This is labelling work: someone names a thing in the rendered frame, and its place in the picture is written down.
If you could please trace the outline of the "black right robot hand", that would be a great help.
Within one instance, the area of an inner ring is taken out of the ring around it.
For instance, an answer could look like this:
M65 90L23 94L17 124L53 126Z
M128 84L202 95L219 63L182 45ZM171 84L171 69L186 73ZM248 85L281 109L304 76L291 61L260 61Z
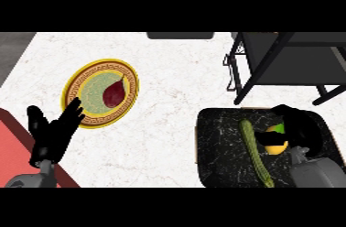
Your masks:
M254 136L263 146L307 147L307 157L315 157L322 151L322 133L318 124L303 110L279 104L270 111L282 117L284 133L256 132Z

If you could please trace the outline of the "dark red onion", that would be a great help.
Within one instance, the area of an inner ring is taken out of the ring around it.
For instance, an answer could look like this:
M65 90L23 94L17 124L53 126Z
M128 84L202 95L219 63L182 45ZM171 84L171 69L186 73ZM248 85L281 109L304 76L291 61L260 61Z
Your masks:
M108 108L115 108L125 97L122 80L114 82L102 93L102 101Z

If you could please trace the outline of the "black tiered shelf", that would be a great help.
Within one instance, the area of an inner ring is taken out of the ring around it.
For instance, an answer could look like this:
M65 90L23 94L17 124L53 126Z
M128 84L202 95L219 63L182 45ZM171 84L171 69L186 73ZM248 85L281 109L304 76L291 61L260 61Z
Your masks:
M315 86L319 105L346 92L346 32L236 32L223 65L235 105L256 85Z

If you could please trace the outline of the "long green cucumber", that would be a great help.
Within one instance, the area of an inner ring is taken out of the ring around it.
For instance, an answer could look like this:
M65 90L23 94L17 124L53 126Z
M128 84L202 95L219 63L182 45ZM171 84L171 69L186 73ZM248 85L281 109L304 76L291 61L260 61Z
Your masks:
M257 141L256 141L256 136L254 136L253 125L247 119L242 119L239 122L239 130L241 130L241 135L242 135L250 159L253 162L253 167L259 176L259 180L261 181L263 186L266 188L272 188L275 186L275 183L273 183L269 171L266 167L263 166L263 163L260 160L260 153L257 150Z

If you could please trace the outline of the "dark grey flat block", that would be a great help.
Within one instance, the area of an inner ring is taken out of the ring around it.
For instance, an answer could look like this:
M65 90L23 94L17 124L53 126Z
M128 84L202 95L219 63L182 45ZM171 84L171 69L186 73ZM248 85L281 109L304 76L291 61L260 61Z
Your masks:
M149 39L211 39L214 32L146 32Z

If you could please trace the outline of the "gold patterned round plate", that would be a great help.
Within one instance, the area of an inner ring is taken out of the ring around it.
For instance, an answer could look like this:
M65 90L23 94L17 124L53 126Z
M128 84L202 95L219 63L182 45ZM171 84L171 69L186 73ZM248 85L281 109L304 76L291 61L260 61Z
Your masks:
M125 97L115 108L108 108L102 93L115 81L122 80ZM120 59L91 61L72 75L60 96L65 109L74 98L81 100L83 119L80 126L94 129L112 124L130 111L139 91L139 79L131 65Z

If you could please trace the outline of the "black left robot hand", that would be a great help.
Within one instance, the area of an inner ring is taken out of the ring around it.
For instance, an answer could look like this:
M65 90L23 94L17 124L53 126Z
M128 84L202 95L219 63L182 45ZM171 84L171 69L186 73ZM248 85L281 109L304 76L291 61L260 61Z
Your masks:
M28 131L34 137L35 144L29 158L29 165L40 167L43 160L50 160L57 164L69 142L72 134L84 119L81 100L74 98L68 104L59 118L52 122L47 121L40 108L35 105L26 107Z

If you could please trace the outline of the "black marble tray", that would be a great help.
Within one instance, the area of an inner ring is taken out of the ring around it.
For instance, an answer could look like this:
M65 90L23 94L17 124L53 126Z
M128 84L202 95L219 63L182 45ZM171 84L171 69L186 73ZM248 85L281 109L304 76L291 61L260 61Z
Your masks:
M328 157L346 173L344 159L325 121L310 111L306 111L306 115L313 119L322 135L322 150L309 159ZM207 108L196 115L196 171L207 188L264 188L239 132L244 118L259 132L282 123L282 117L275 115L270 108ZM290 174L291 149L287 148L278 156L269 156L260 144L257 149L275 188L295 188Z

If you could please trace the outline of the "red placemat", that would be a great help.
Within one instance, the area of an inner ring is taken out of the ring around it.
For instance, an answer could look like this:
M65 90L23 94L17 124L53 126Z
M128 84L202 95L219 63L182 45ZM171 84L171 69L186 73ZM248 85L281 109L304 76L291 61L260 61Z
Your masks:
M23 129L9 111L0 108L0 188L6 187L15 176L40 172L40 168L29 165L34 144L35 140L28 129ZM54 178L60 188L78 188L57 164L54 164Z

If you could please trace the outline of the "yellow lemon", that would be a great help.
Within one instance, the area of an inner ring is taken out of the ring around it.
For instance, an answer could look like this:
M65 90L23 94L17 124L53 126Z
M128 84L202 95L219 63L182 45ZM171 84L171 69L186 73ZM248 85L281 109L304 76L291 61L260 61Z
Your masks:
M270 126L266 129L267 132L275 132L275 126ZM281 146L266 146L264 150L269 155L279 155L288 147L288 142L284 142Z

